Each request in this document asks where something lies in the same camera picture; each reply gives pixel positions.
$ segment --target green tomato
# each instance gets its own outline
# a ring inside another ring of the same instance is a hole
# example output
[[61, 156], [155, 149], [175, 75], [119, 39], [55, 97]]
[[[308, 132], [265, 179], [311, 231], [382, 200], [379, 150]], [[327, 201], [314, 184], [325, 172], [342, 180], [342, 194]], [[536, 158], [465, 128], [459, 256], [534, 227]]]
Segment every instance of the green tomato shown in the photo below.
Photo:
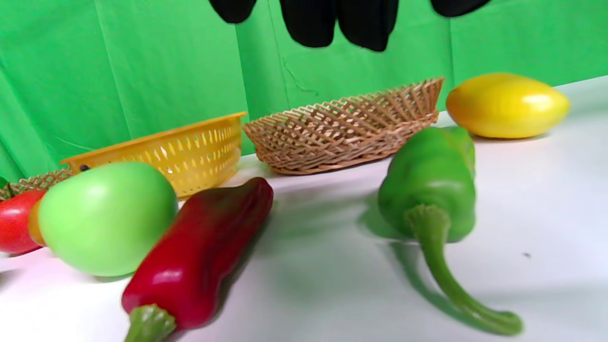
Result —
[[84, 273], [112, 277], [135, 272], [177, 211], [163, 174], [142, 162], [117, 162], [50, 188], [38, 221], [57, 257]]

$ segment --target green cloth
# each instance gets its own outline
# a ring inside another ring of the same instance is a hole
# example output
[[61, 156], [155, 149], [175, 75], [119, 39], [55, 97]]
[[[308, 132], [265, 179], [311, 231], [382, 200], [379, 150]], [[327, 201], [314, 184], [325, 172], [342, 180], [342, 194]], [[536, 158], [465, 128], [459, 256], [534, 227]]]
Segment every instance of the green cloth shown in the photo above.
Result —
[[[206, 0], [0, 1], [0, 175], [213, 117], [295, 106], [446, 76], [508, 71], [560, 85], [608, 74], [606, 0], [493, 0], [444, 19], [401, 1], [383, 54], [336, 31], [327, 49], [289, 37], [278, 0], [231, 26]], [[243, 153], [253, 153], [244, 142]]]

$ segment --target artificial vegetable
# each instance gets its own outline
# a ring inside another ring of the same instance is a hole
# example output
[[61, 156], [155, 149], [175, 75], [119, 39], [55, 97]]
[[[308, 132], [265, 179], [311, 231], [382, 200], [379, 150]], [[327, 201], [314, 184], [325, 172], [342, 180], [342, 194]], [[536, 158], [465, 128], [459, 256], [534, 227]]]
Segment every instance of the artificial vegetable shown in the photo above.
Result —
[[29, 215], [46, 191], [27, 190], [15, 195], [10, 186], [5, 188], [9, 198], [0, 202], [0, 252], [24, 254], [37, 250], [40, 246], [28, 230]]
[[158, 342], [214, 317], [220, 285], [235, 271], [270, 213], [274, 192], [263, 178], [190, 197], [126, 286], [125, 342]]
[[429, 127], [394, 156], [378, 193], [382, 216], [405, 238], [420, 243], [443, 293], [480, 327], [516, 335], [521, 319], [485, 307], [454, 279], [444, 245], [465, 238], [475, 225], [475, 147], [461, 127]]
[[570, 101], [550, 85], [521, 75], [496, 72], [473, 77], [446, 99], [450, 117], [485, 138], [538, 136], [562, 122]]
[[121, 161], [53, 185], [32, 217], [61, 261], [92, 276], [119, 277], [135, 272], [178, 208], [173, 186], [157, 168]]

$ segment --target black cloth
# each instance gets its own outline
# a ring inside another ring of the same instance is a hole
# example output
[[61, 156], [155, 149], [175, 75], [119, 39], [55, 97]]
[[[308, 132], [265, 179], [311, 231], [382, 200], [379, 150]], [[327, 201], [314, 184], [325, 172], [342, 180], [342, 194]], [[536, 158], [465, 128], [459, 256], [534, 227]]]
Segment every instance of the black cloth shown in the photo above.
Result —
[[240, 24], [251, 16], [256, 0], [209, 0], [211, 7], [228, 24]]
[[[279, 0], [287, 31], [306, 47], [327, 47], [334, 39], [336, 21], [351, 43], [383, 52], [395, 28], [399, 0]], [[251, 15], [255, 0], [210, 0], [215, 12], [230, 24]], [[430, 0], [446, 18], [472, 13], [490, 0]]]

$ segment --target green bell pepper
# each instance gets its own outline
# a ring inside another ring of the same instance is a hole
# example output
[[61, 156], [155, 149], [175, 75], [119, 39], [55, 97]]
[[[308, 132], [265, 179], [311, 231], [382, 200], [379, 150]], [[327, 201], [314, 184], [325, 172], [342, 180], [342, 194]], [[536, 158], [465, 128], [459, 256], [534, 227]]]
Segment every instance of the green bell pepper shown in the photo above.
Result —
[[425, 128], [393, 157], [378, 192], [380, 213], [406, 239], [417, 240], [443, 293], [490, 332], [517, 335], [521, 319], [485, 307], [452, 276], [444, 246], [475, 225], [475, 145], [461, 127]]

